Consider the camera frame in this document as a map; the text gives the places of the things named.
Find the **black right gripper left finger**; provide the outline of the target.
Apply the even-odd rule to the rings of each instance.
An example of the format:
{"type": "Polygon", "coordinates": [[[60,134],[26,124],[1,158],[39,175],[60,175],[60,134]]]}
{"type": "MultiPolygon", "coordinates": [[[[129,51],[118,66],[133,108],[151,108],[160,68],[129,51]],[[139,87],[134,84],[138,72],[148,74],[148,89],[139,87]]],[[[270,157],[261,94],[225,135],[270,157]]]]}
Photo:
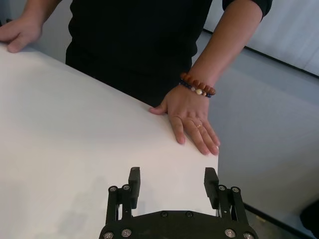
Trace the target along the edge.
{"type": "Polygon", "coordinates": [[[137,208],[140,193],[141,174],[140,167],[132,167],[128,178],[128,183],[121,188],[111,186],[108,189],[108,203],[105,225],[119,220],[119,206],[122,206],[122,220],[129,220],[132,210],[137,208]]]}

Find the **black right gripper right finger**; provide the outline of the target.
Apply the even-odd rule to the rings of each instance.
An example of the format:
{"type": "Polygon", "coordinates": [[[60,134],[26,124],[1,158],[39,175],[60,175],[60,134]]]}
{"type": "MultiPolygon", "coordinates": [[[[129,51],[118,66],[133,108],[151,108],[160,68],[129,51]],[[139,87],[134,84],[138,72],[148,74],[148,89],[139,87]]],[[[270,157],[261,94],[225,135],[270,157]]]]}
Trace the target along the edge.
{"type": "Polygon", "coordinates": [[[216,210],[217,217],[248,225],[241,190],[238,187],[227,188],[219,184],[219,178],[214,168],[206,167],[204,187],[211,206],[216,210]]]}

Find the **person left hand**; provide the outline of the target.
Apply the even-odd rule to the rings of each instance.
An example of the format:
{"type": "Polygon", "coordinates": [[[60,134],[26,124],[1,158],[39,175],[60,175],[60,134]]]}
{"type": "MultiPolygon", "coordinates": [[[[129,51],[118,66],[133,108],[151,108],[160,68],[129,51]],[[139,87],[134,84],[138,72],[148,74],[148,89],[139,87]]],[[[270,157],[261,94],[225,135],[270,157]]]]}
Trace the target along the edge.
{"type": "Polygon", "coordinates": [[[185,144],[186,136],[189,136],[202,154],[219,154],[220,140],[208,121],[207,97],[179,85],[167,93],[160,105],[149,111],[154,115],[168,115],[179,144],[185,144]]]}

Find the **person right hand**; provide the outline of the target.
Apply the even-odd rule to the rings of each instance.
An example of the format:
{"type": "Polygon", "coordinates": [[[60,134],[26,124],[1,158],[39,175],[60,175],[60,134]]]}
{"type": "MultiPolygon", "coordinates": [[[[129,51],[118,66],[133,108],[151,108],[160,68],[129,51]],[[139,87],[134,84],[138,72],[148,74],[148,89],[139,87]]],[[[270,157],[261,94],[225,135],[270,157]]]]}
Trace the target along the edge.
{"type": "Polygon", "coordinates": [[[23,16],[0,27],[0,41],[7,44],[8,52],[18,53],[40,38],[42,27],[42,22],[23,16]]]}

